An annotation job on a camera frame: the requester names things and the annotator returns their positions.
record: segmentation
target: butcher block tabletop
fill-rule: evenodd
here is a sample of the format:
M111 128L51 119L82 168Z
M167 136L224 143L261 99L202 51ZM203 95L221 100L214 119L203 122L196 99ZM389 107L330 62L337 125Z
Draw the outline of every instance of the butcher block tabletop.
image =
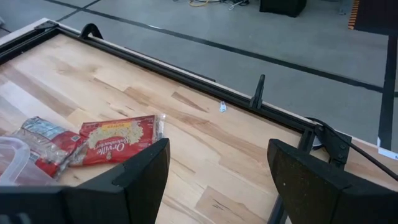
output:
M297 147L300 133L228 104L221 113L216 98L64 35L0 65L0 134L34 116L78 132L83 122L161 113L171 159L157 223L267 223L277 198L268 141ZM353 143L398 172L375 146ZM76 186L112 166L68 168L59 182ZM398 190L353 150L345 170Z

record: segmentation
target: gray floor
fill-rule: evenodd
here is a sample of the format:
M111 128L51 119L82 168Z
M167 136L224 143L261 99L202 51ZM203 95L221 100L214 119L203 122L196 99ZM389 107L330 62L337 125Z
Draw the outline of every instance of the gray floor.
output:
M61 0L80 7L92 1ZM9 0L0 0L0 16L10 31L41 17L60 19L75 11L44 0L13 0L9 5ZM383 85L387 37L349 30L348 16L338 15L338 3L309 0L295 19L260 13L258 7L256 0L232 11L226 4L190 7L186 0L101 0L88 9ZM106 40L249 95L254 93L260 74L266 74L265 101L376 143L380 93L88 12L80 11L62 21L76 29L89 22L99 27ZM398 115L395 118L394 137L398 135ZM398 149L398 141L393 148Z

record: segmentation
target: black bracket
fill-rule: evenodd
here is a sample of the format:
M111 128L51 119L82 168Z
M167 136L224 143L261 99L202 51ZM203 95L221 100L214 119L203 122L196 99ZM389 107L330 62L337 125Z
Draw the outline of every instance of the black bracket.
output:
M38 26L35 26L34 29L35 30L43 30L43 29L49 29L49 28L54 28L54 27L58 27L58 26L59 26L59 24L54 21L46 21Z
M329 153L329 163L339 169L344 169L349 154L349 145L332 130L319 124L315 126L315 134ZM341 133L338 133L338 135L347 142L351 142L352 137Z
M249 106L253 109L260 109L262 105L262 92L264 91L264 82L266 80L266 76L262 74L259 79L259 83L257 84L256 93L250 99Z
M81 30L79 38L86 39L89 34L93 34L93 37L102 38L101 32L95 24L87 24Z

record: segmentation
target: food package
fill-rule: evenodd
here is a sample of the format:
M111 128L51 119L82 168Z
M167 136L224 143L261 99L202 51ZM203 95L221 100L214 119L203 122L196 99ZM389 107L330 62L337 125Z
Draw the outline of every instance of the food package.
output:
M163 135L165 115L83 123L83 149L70 166L124 162Z
M57 185L57 182L29 160L30 149L23 141L0 137L0 186Z
M26 120L10 137L26 142L30 147L29 159L53 178L62 173L83 144L77 133L39 117Z

